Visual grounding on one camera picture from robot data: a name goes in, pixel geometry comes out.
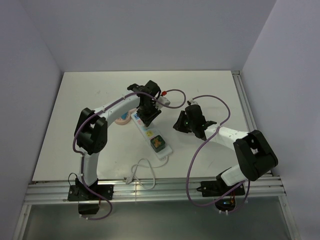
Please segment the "dark green cube plug adapter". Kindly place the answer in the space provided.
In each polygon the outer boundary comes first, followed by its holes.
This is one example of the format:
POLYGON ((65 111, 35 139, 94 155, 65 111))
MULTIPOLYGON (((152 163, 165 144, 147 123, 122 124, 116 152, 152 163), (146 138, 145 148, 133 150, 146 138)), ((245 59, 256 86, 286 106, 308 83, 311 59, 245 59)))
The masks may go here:
POLYGON ((157 135, 150 139, 150 146, 155 153, 159 153, 166 147, 166 142, 161 135, 157 135))

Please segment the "blue triangular plug adapter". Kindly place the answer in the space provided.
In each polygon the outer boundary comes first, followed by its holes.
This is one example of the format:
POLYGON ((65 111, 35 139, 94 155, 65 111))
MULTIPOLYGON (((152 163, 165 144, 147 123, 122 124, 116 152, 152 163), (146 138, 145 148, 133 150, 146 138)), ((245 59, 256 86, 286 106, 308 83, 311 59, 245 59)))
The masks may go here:
POLYGON ((124 113, 120 118, 122 120, 125 120, 127 118, 127 116, 128 116, 128 112, 124 113))

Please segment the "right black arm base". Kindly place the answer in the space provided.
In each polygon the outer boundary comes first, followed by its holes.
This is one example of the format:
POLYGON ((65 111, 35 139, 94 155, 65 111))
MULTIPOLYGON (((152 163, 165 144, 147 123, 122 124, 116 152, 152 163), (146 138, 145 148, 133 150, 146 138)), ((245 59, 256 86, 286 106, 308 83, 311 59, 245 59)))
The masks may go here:
POLYGON ((232 186, 227 186, 222 180, 211 180, 211 181, 201 181, 200 186, 196 189, 202 194, 202 197, 220 197, 226 192, 229 193, 226 195, 228 198, 223 198, 215 203, 215 207, 218 211, 229 213, 236 209, 237 201, 236 196, 244 196, 244 204, 248 197, 248 191, 245 191, 245 186, 242 183, 239 187, 236 188, 236 184, 232 186))

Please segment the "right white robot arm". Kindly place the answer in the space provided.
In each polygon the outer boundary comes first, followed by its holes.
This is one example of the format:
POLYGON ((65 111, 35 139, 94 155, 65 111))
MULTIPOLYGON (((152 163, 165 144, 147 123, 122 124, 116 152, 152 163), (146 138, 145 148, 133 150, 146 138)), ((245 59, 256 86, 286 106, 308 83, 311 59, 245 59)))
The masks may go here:
POLYGON ((239 182, 256 181, 279 163, 261 131, 238 131, 206 120, 198 104, 182 110, 173 128, 178 132, 193 133, 198 139, 220 144, 235 152, 238 164, 216 176, 216 189, 222 195, 229 194, 239 182))

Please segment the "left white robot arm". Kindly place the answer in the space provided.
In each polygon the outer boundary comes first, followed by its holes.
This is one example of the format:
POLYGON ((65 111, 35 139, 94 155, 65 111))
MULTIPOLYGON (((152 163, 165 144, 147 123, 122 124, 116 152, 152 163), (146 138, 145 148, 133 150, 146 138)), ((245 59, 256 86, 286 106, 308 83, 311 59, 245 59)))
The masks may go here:
POLYGON ((81 155, 79 174, 75 184, 79 194, 91 200, 98 193, 98 158, 108 141, 108 128, 117 119, 132 109, 144 127, 162 112, 161 106, 166 98, 161 97, 161 89, 157 83, 148 81, 145 85, 136 83, 127 87, 128 93, 107 106, 91 110, 84 108, 79 116, 72 149, 81 155))

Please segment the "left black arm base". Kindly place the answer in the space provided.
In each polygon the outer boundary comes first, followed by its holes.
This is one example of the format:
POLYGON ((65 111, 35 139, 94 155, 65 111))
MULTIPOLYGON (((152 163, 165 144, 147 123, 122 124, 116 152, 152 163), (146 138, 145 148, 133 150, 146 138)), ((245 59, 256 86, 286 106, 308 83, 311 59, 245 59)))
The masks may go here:
MULTIPOLYGON (((111 184, 98 184, 93 189, 97 194, 107 200, 113 197, 114 186, 111 184)), ((81 215, 95 215, 100 209, 101 198, 89 192, 85 187, 71 185, 67 196, 68 202, 78 202, 78 213, 81 215)))

